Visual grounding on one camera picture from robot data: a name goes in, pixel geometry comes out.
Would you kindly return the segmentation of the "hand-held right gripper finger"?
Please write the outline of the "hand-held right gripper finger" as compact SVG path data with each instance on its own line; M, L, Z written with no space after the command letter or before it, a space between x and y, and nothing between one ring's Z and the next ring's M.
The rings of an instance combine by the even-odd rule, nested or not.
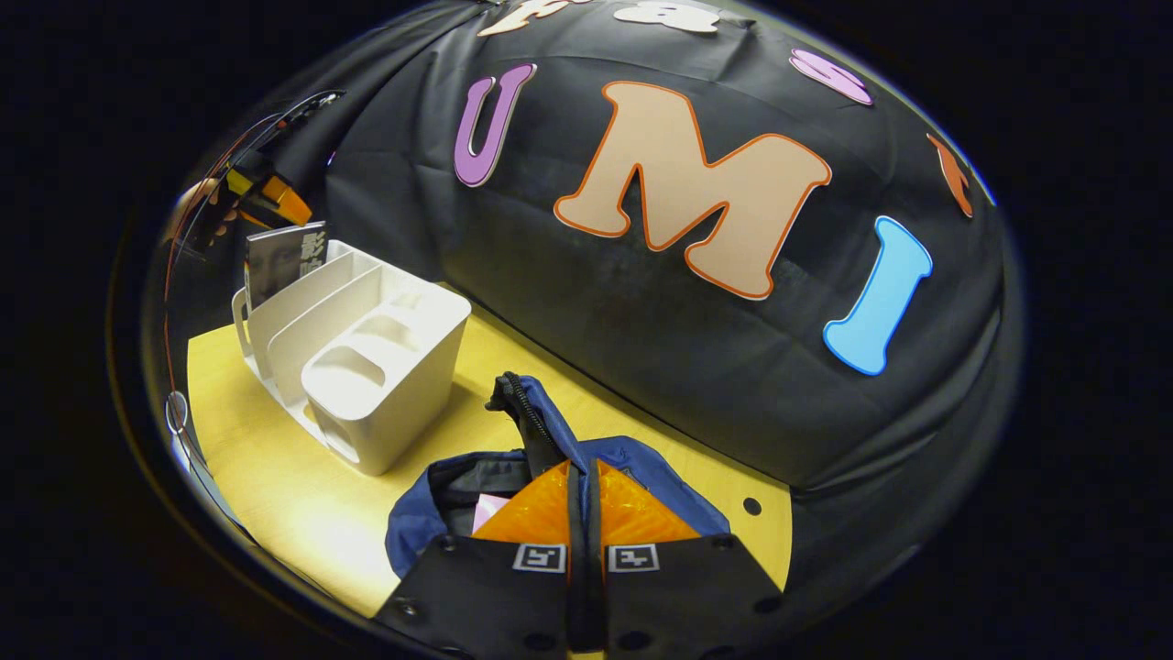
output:
M598 461L586 531L586 630L603 655L755 655L784 590L734 533L703 531Z
M436 535L377 622L432 655L570 655L589 631L581 469L563 461L470 536Z

